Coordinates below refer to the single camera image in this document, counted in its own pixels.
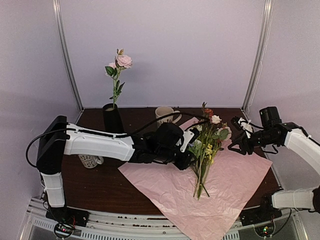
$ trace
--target dark wooden tabletop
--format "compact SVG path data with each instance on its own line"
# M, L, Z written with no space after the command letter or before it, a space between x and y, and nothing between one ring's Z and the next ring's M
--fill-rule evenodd
M200 108L177 108L181 112L201 114ZM142 127L155 118L155 108L120 108L125 131L127 133ZM238 108L214 108L214 114L223 122L228 122L233 136L237 130L230 120L234 116L243 116ZM182 124L191 117L183 116L177 123ZM102 110L86 109L77 125L94 130L104 131ZM154 131L156 124L145 129ZM256 153L264 156L257 148ZM139 192L118 170L125 162L104 158L104 163L95 168L85 168L77 155L64 156L62 162L62 178L67 205L70 207L122 214L161 215L158 208L141 192ZM262 196L279 189L277 180L270 169L260 187L257 189L246 208L260 205Z

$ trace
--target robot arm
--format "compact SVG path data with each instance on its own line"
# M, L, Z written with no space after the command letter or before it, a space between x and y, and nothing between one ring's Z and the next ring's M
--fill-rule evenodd
M282 123L276 107L260 110L262 130L253 132L250 122L234 117L232 124L242 133L228 146L240 154L252 154L254 147L267 145L285 146L294 151L320 175L320 145L306 131L293 122ZM279 191L272 195L272 206L276 209L296 208L315 210L320 213L320 188Z
M65 116L58 116L40 138L36 167L44 181L49 207L64 208L63 155L92 155L131 163L174 163L184 170L194 160L186 147L197 137L196 129L183 131L173 123L164 123L156 132L140 137L79 127L67 123Z

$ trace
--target patterned mug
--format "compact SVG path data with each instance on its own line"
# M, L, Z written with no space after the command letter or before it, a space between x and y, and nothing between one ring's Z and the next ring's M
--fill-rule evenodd
M160 118L168 114L173 114L173 113L180 113L180 111L175 111L172 107L169 106L160 106L155 110L155 117ZM179 114L176 119L174 119L174 116L167 116L163 119L160 119L156 122L157 126L160 127L161 124L163 123L176 123L181 119L181 114Z
M93 169L98 164L104 163L104 158L101 156L93 156L93 155L78 155L83 166L87 169Z

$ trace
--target pink rose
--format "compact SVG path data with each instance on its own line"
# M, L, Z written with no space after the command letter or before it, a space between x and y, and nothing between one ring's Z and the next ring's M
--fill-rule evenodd
M127 55L119 55L116 60L120 67L124 67L125 69L132 67L132 59Z
M117 66L116 66L116 63L112 62L112 63L109 63L108 65L109 67L112 67L113 69L115 69Z

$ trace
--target white flower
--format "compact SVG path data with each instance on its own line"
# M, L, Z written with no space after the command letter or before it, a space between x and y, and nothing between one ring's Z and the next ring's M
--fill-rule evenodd
M199 141L198 139L196 139L196 140L194 140L193 144L195 144L195 145L199 145L199 144L202 144L202 142L201 142L201 141Z
M224 139L224 141L228 141L231 138L231 134L232 134L231 129L228 126L224 126L218 129L218 133L220 133L223 129L228 129L228 132L229 132L228 136L226 137L226 139Z
M201 125L197 125L197 126L195 126L195 127L196 127L196 129L197 129L199 132L202 131L202 126L201 126Z
M213 124L219 124L220 122L221 122L221 119L220 119L219 116L213 115L213 116L211 117L211 123L213 123Z

